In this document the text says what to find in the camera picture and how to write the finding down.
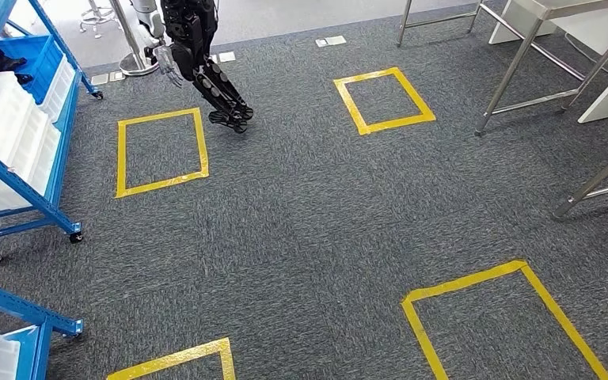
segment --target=white floor outlet cover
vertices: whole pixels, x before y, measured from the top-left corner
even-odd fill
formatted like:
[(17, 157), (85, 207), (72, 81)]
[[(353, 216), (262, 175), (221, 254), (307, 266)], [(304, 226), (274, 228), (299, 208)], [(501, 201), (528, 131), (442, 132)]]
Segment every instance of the white floor outlet cover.
[(108, 74), (94, 75), (91, 82), (95, 86), (105, 85), (108, 83)]
[(115, 82), (115, 81), (121, 81), (121, 80), (123, 80), (123, 79), (124, 79), (124, 74), (122, 74), (122, 71), (113, 71), (113, 72), (110, 74), (110, 78), (109, 78), (109, 80), (110, 80), (111, 82)]
[(344, 36), (327, 37), (316, 40), (316, 45), (318, 45), (319, 48), (341, 44), (346, 44)]
[(237, 60), (237, 57), (236, 55), (234, 55), (233, 51), (229, 51), (227, 53), (220, 53), (218, 54), (218, 58), (220, 59), (220, 62), (229, 62)]
[(328, 37), (325, 40), (327, 41), (328, 45), (346, 44), (346, 39), (344, 38), (344, 36)]

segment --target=humanoid robot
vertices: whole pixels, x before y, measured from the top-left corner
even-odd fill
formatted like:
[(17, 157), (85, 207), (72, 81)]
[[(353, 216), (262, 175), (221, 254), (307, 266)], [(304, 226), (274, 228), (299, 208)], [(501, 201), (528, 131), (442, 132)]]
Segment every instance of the humanoid robot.
[[(218, 29), (218, 8), (214, 0), (161, 0), (162, 16), (156, 0), (131, 0), (139, 18), (139, 32), (148, 41), (145, 54), (176, 86), (181, 77), (199, 90), (215, 111), (208, 116), (237, 133), (246, 130), (253, 118), (250, 108), (234, 88), (227, 75), (210, 57), (211, 41)], [(166, 45), (164, 33), (173, 43)]]

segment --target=floor marking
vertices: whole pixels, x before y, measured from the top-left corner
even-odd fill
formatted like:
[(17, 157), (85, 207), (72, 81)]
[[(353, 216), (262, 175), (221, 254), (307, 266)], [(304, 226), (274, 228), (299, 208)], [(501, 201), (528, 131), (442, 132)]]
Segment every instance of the floor marking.
[(423, 349), (425, 358), (430, 364), (432, 372), (435, 374), (435, 378), (437, 380), (447, 380), (448, 375), (444, 370), (442, 362), (439, 360), (434, 347), (432, 347), (432, 342), (428, 338), (423, 324), (420, 322), (420, 319), (416, 314), (416, 308), (413, 307), (413, 303), (423, 298), (435, 297), (451, 291), (459, 291), (463, 288), (471, 287), (477, 283), (482, 283), (490, 279), (508, 275), (509, 273), (519, 270), (526, 277), (530, 285), (532, 285), (532, 287), (535, 289), (541, 300), (546, 305), (546, 308), (549, 309), (558, 323), (560, 323), (560, 326), (568, 334), (570, 340), (572, 340), (574, 345), (582, 353), (583, 357), (588, 362), (588, 365), (591, 366), (591, 369), (595, 372), (595, 374), (603, 380), (608, 380), (607, 371), (595, 356), (591, 348), (588, 347), (581, 335), (576, 331), (575, 326), (570, 322), (567, 316), (565, 316), (565, 313), (563, 313), (563, 310), (558, 306), (558, 304), (556, 304), (556, 301), (553, 300), (551, 294), (549, 294), (546, 288), (544, 288), (544, 285), (542, 285), (542, 282), (537, 278), (533, 270), (530, 269), (528, 263), (523, 260), (514, 260), (512, 262), (491, 268), (487, 271), (467, 275), (460, 279), (456, 279), (448, 283), (442, 283), (434, 287), (415, 289), (406, 296), (404, 301), (402, 301), (402, 308), (405, 311), (405, 315), (409, 321), (409, 324), (411, 325), (413, 333), (416, 335), (416, 339), (418, 339), (420, 347)]
[(94, 75), (92, 79), (89, 80), (89, 82), (95, 86), (105, 85), (106, 83), (108, 83), (108, 74)]
[(194, 359), (199, 359), (204, 356), (220, 354), (220, 364), (222, 365), (222, 379), (236, 380), (234, 374), (234, 361), (232, 360), (232, 350), (230, 347), (230, 338), (222, 338), (214, 340), (210, 343), (202, 344), (193, 348), (188, 348), (175, 354), (163, 356), (159, 359), (141, 363), (124, 370), (119, 370), (110, 374), (106, 380), (128, 380), (132, 378), (140, 378), (153, 372), (164, 370), (165, 368), (177, 366), (178, 364), (186, 363)]
[[(152, 184), (143, 184), (133, 188), (126, 188), (127, 183), (127, 125), (145, 123), (146, 121), (161, 120), (169, 117), (192, 115), (197, 136), (197, 147), (199, 148), (199, 163), (201, 170), (183, 176), (160, 180)], [(117, 122), (117, 190), (116, 198), (132, 196), (140, 192), (149, 192), (158, 188), (166, 188), (175, 184), (192, 181), (197, 178), (208, 177), (208, 154), (206, 142), (203, 139), (203, 126), (201, 124), (201, 112), (199, 108), (183, 109), (181, 111), (161, 113), (159, 115), (137, 117), (135, 119), (121, 120)]]
[[(418, 107), (418, 109), (420, 110), (420, 115), (403, 117), (396, 120), (389, 120), (381, 123), (367, 125), (365, 119), (358, 110), (358, 106), (355, 105), (351, 94), (348, 92), (346, 85), (348, 83), (361, 82), (367, 79), (385, 77), (388, 75), (394, 75), (397, 78), (402, 87), (404, 87), (409, 97), (411, 97), (411, 100), (416, 104), (416, 107)], [(383, 71), (376, 71), (374, 73), (369, 74), (356, 75), (355, 77), (335, 79), (334, 84), (336, 85), (336, 89), (339, 90), (339, 94), (344, 100), (346, 108), (348, 108), (348, 111), (351, 113), (351, 117), (353, 118), (353, 121), (355, 121), (355, 125), (358, 127), (358, 132), (361, 135), (367, 135), (372, 132), (382, 131), (384, 129), (389, 128), (404, 127), (411, 124), (418, 124), (426, 121), (437, 120), (435, 114), (428, 107), (428, 105), (425, 104), (423, 98), (420, 97), (420, 95), (416, 92), (416, 89), (413, 88), (411, 83), (409, 83), (409, 80), (405, 77), (404, 74), (402, 74), (398, 67), (393, 67), (391, 69)]]
[(316, 40), (316, 45), (318, 45), (319, 48), (324, 48), (325, 46), (346, 44), (346, 42), (347, 41), (344, 38), (344, 36), (335, 36), (335, 37), (327, 37), (327, 38), (321, 38), (319, 40)]
[(227, 53), (218, 54), (218, 59), (220, 59), (220, 62), (236, 61), (237, 56), (234, 55), (233, 51), (228, 51)]

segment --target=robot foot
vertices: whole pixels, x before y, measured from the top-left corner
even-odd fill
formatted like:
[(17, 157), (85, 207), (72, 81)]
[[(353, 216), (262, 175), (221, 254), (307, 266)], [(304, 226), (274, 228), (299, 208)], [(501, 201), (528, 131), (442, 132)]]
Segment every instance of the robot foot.
[(224, 125), (225, 127), (230, 127), (239, 134), (245, 132), (246, 129), (248, 129), (246, 127), (246, 121), (244, 119), (231, 118), (229, 115), (227, 115), (223, 112), (220, 112), (220, 111), (213, 111), (213, 112), (209, 113), (208, 119), (213, 124), (221, 124), (221, 125)]
[(241, 107), (241, 106), (239, 106), (239, 107), (240, 107), (240, 108), (239, 108), (239, 112), (241, 113), (241, 118), (242, 118), (244, 121), (248, 121), (248, 120), (251, 120), (251, 119), (253, 118), (253, 114), (254, 114), (255, 112), (253, 111), (253, 109), (252, 109), (252, 108), (250, 108), (250, 107), (248, 107), (248, 106), (245, 106), (245, 107)]

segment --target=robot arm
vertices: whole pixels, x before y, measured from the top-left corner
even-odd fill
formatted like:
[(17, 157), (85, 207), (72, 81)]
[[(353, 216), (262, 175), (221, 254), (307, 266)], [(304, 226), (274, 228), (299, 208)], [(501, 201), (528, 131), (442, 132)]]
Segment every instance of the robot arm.
[(148, 47), (155, 48), (163, 44), (165, 27), (155, 0), (131, 0), (131, 5), (139, 19), (139, 34), (146, 37), (146, 40), (153, 41)]

